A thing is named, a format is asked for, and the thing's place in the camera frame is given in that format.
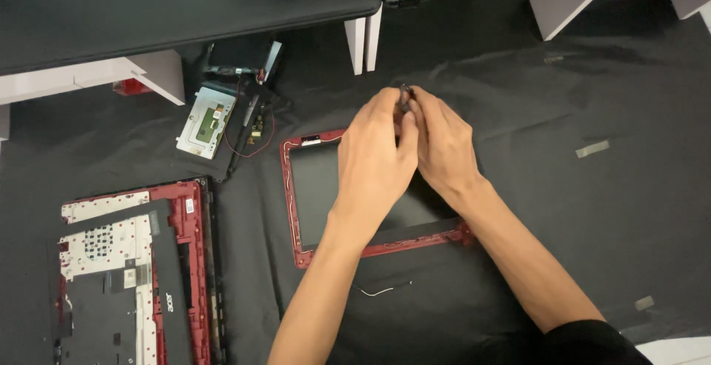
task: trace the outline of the hand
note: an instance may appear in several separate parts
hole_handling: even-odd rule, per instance
[[[469,202],[487,183],[476,166],[471,126],[444,101],[413,86],[415,100],[410,108],[420,131],[417,154],[424,180],[459,215],[471,207]]]
[[[395,145],[395,105],[400,91],[384,88],[360,109],[338,145],[338,197],[329,222],[348,228],[350,241],[365,247],[417,169],[414,114],[402,117]]]

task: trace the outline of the acer logo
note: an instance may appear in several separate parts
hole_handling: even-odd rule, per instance
[[[166,293],[166,304],[168,306],[168,312],[173,312],[173,296]]]

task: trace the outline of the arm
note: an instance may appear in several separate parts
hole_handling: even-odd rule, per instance
[[[471,126],[442,100],[415,87],[422,177],[461,215],[513,294],[544,333],[583,319],[604,321],[561,264],[479,173]]]
[[[360,109],[338,145],[338,197],[318,249],[281,321],[269,364],[324,364],[341,325],[360,253],[417,168],[414,115],[397,124],[398,89]]]

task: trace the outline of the black sleeve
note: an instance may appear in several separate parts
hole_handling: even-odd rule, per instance
[[[546,333],[544,352],[549,364],[652,365],[615,328],[597,320],[567,323]]]

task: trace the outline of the red wire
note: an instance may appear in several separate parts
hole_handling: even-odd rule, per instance
[[[271,137],[274,136],[274,130],[275,130],[275,129],[277,129],[277,124],[276,124],[276,122],[274,121],[274,113],[271,112],[271,134],[269,135],[269,139],[267,139],[267,142],[264,143],[264,145],[263,145],[262,147],[260,147],[259,150],[253,152],[253,153],[250,154],[250,155],[244,155],[244,154],[238,153],[235,149],[232,148],[232,144],[230,144],[230,141],[227,139],[227,134],[226,134],[226,133],[223,133],[223,137],[225,137],[225,141],[227,142],[227,146],[230,148],[230,150],[232,150],[232,152],[234,152],[236,155],[239,155],[240,157],[249,158],[249,157],[255,155],[256,153],[262,151],[266,146],[269,145],[269,143],[271,142]]]

